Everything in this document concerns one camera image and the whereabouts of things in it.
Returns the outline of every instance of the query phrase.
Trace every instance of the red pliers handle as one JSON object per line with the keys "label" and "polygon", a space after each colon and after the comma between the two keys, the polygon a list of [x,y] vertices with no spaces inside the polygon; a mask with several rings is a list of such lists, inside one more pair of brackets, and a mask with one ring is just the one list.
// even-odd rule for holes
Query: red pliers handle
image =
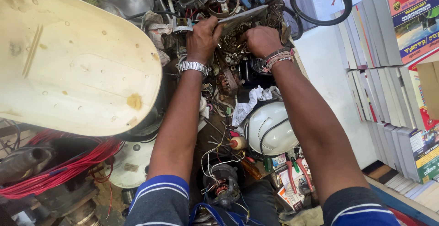
{"label": "red pliers handle", "polygon": [[290,178],[291,188],[293,188],[294,194],[297,194],[296,185],[294,184],[294,180],[293,180],[293,163],[290,160],[287,161],[287,167],[288,167],[288,178]]}
{"label": "red pliers handle", "polygon": [[301,158],[301,157],[296,158],[297,165],[299,166],[300,170],[302,170],[303,175],[304,175],[305,180],[306,180],[306,183],[308,183],[308,187],[310,188],[310,191],[312,193],[314,191],[313,190],[313,185],[311,184],[310,177],[308,176],[308,173],[306,172],[306,169],[305,169],[305,167],[302,164],[302,160],[303,160],[303,158]]}

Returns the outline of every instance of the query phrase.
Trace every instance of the metal watch strap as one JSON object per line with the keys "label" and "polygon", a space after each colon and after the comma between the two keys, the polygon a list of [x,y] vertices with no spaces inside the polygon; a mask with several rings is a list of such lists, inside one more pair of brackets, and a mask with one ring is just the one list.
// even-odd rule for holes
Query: metal watch strap
{"label": "metal watch strap", "polygon": [[207,77],[209,71],[211,70],[211,68],[208,68],[201,63],[191,61],[183,61],[180,66],[180,71],[197,70],[200,71],[204,77]]}

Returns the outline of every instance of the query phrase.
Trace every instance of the rubber ring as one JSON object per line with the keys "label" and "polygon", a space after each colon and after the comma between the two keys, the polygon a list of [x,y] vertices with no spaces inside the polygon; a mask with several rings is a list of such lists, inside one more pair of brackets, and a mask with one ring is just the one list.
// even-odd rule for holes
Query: rubber ring
{"label": "rubber ring", "polygon": [[301,38],[303,35],[303,23],[300,20],[300,17],[295,14],[293,10],[286,6],[284,7],[284,11],[293,17],[293,19],[296,21],[297,27],[299,28],[299,31],[295,35],[291,35],[291,38],[293,38],[293,40],[299,40],[299,38]]}
{"label": "rubber ring", "polygon": [[290,0],[290,3],[291,3],[291,7],[293,7],[293,11],[296,12],[302,19],[312,24],[320,25],[320,26],[331,26],[331,25],[339,24],[344,20],[346,20],[346,18],[348,18],[348,16],[351,14],[352,11],[352,0],[343,0],[343,3],[345,4],[345,11],[340,17],[329,21],[321,21],[321,20],[313,19],[310,16],[304,14],[297,6],[296,0]]}

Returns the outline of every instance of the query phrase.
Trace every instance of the metal rod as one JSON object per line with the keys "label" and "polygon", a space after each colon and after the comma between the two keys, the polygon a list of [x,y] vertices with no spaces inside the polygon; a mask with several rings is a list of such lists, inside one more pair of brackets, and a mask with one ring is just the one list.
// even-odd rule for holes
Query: metal rod
{"label": "metal rod", "polygon": [[222,131],[220,131],[216,126],[214,126],[211,122],[209,122],[208,120],[206,120],[206,119],[204,119],[204,121],[205,122],[207,122],[207,123],[209,123],[209,125],[211,125],[213,128],[215,128],[215,130],[217,130],[220,134],[221,134],[221,136],[223,136],[224,135],[224,132],[222,132]]}

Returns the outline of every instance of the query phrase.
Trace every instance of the forearm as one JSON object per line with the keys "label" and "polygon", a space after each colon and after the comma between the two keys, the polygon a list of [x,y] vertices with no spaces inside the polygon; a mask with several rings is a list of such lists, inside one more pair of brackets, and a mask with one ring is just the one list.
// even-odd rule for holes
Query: forearm
{"label": "forearm", "polygon": [[202,74],[187,70],[181,76],[152,151],[148,179],[177,175],[189,182],[195,143]]}
{"label": "forearm", "polygon": [[368,187],[346,133],[312,84],[288,60],[274,64],[271,71],[312,171],[320,202],[343,188]]}

